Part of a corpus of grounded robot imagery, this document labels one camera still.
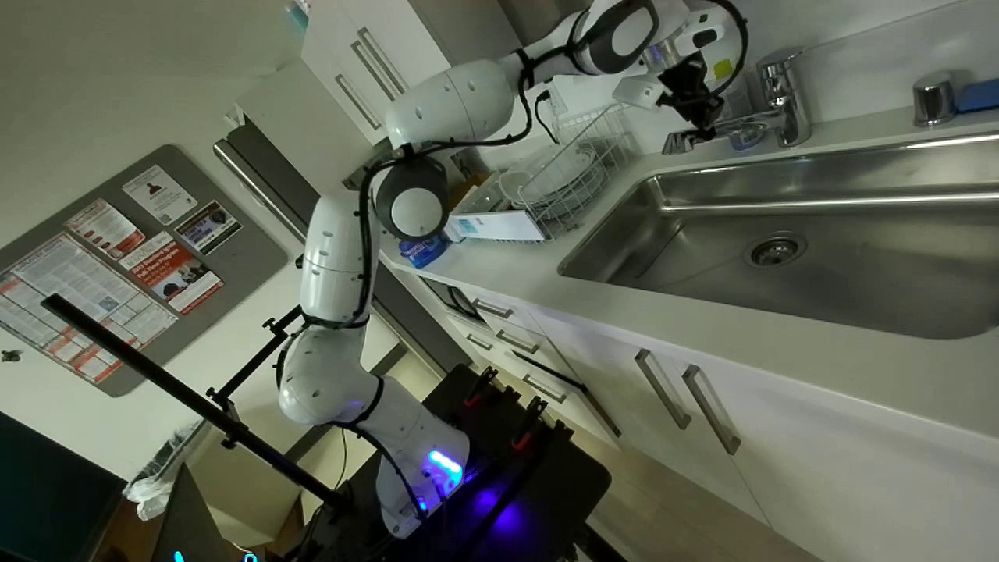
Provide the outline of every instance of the blue light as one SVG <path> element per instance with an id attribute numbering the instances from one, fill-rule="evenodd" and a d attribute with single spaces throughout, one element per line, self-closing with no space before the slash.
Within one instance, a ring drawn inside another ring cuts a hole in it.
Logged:
<path id="1" fill-rule="evenodd" d="M 427 463 L 447 475 L 450 488 L 461 484 L 465 468 L 459 463 L 447 459 L 440 448 L 431 448 Z"/>

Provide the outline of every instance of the white countertop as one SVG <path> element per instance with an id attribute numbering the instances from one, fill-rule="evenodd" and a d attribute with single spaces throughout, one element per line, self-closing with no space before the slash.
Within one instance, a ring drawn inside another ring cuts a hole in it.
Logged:
<path id="1" fill-rule="evenodd" d="M 993 118 L 975 118 L 960 129 L 913 131 L 909 118 L 913 112 L 864 114 L 815 131 L 807 146 L 740 158 L 780 158 L 864 144 L 999 131 L 999 122 Z M 427 268 L 420 268 L 420 274 L 489 286 L 562 315 L 617 325 L 632 334 L 648 334 L 847 396 L 999 437 L 999 332 L 965 340 L 922 340 L 560 274 L 566 256 L 603 221 L 608 210 L 617 210 L 620 198 L 637 186 L 639 179 L 698 168 L 711 155 L 719 155 L 711 146 L 688 155 L 643 155 L 617 173 L 608 193 L 588 213 L 578 231 L 547 243 L 465 241 L 450 246 Z M 393 246 L 397 243 L 386 238 L 386 260 L 397 268 L 415 270 Z"/>

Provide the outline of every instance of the dish rack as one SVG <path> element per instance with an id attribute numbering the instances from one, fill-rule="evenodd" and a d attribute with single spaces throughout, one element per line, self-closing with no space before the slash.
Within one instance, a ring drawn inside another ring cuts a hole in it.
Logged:
<path id="1" fill-rule="evenodd" d="M 575 129 L 568 144 L 491 173 L 454 213 L 454 238 L 547 241 L 582 225 L 608 173 L 637 155 L 626 109 L 608 105 Z"/>

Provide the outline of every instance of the bulletin board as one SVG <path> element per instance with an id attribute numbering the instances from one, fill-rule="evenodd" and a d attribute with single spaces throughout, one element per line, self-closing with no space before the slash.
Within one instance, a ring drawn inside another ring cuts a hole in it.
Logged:
<path id="1" fill-rule="evenodd" d="M 145 377 L 46 311 L 45 297 L 64 294 L 168 361 L 289 260 L 177 146 L 161 146 L 0 248 L 0 326 L 121 396 Z"/>

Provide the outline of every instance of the stainless steel sink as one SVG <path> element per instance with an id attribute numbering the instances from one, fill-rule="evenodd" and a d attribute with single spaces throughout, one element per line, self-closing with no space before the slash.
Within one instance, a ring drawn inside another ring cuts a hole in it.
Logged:
<path id="1" fill-rule="evenodd" d="M 999 136 L 652 173 L 562 274 L 970 337 L 999 322 Z"/>

